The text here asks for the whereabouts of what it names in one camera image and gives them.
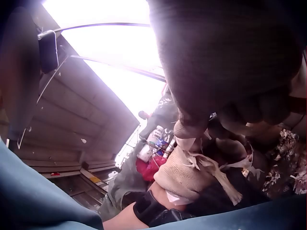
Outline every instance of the red plastic bag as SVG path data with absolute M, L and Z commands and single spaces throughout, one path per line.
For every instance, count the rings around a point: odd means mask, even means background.
M 159 167 L 167 161 L 166 158 L 161 156 L 155 156 L 154 159 Z M 159 168 L 152 158 L 147 163 L 137 158 L 135 165 L 136 170 L 142 174 L 145 181 L 154 181 L 154 174 Z

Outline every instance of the blue fabric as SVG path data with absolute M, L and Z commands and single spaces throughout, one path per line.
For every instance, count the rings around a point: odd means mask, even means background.
M 164 229 L 305 230 L 306 195 L 296 195 L 227 213 L 191 218 L 153 228 Z
M 38 172 L 25 165 L 0 141 L 0 205 L 1 217 L 10 229 L 35 226 L 83 223 L 103 229 L 98 214 L 79 205 L 69 195 Z M 75 229 L 91 229 L 81 224 Z

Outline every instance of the trash pile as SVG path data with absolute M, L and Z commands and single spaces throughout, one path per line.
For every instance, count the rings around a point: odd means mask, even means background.
M 280 135 L 276 148 L 266 153 L 271 170 L 266 176 L 263 191 L 270 198 L 305 194 L 306 143 L 289 130 L 282 130 Z

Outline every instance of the white plastic bottle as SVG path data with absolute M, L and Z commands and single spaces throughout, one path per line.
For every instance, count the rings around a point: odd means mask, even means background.
M 150 144 L 155 145 L 158 142 L 158 140 L 161 139 L 162 132 L 163 132 L 163 127 L 158 125 L 156 129 L 149 134 L 147 141 Z
M 158 140 L 161 139 L 162 131 L 163 131 L 163 127 L 158 125 L 156 129 L 149 134 L 147 141 L 150 144 L 155 145 L 158 142 Z M 148 144 L 145 144 L 142 150 L 137 154 L 137 157 L 144 162 L 148 162 L 151 155 L 152 155 L 152 150 L 150 150 L 150 147 Z

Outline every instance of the bright sky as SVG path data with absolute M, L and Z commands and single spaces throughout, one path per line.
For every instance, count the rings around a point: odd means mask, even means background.
M 149 24 L 149 8 L 145 0 L 46 0 L 45 9 L 60 27 L 103 22 Z M 151 28 L 136 26 L 96 26 L 62 32 L 80 56 L 145 69 L 161 66 L 155 35 Z M 164 83 L 133 72 L 85 61 L 93 71 L 138 117 L 156 108 Z

